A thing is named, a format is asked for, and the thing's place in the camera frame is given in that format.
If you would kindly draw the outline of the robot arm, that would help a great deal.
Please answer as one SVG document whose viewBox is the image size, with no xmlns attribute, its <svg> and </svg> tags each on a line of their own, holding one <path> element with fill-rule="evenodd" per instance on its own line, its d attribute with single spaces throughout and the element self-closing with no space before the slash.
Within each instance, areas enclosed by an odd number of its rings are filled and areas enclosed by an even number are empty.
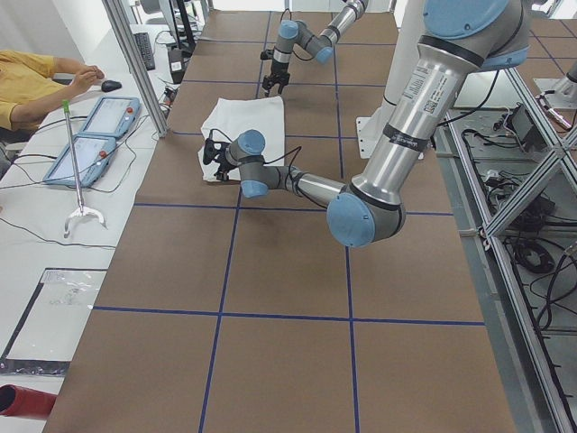
<svg viewBox="0 0 577 433">
<path fill-rule="evenodd" d="M 264 136 L 254 130 L 221 142 L 206 139 L 203 162 L 215 165 L 221 181 L 238 170 L 247 198 L 284 189 L 324 207 L 330 232 L 343 245 L 361 247 L 390 238 L 405 222 L 401 188 L 467 77 L 526 59 L 530 9 L 528 1 L 420 5 L 416 18 L 423 28 L 414 43 L 416 64 L 363 172 L 346 184 L 267 161 Z"/>
<path fill-rule="evenodd" d="M 281 20 L 278 36 L 273 50 L 261 53 L 261 60 L 270 60 L 270 74 L 262 81 L 264 96 L 279 86 L 281 94 L 289 84 L 289 62 L 295 46 L 307 52 L 313 60 L 325 64 L 334 54 L 334 46 L 344 33 L 366 13 L 369 0 L 349 0 L 344 2 L 342 11 L 320 32 L 315 35 L 301 20 Z"/>
</svg>

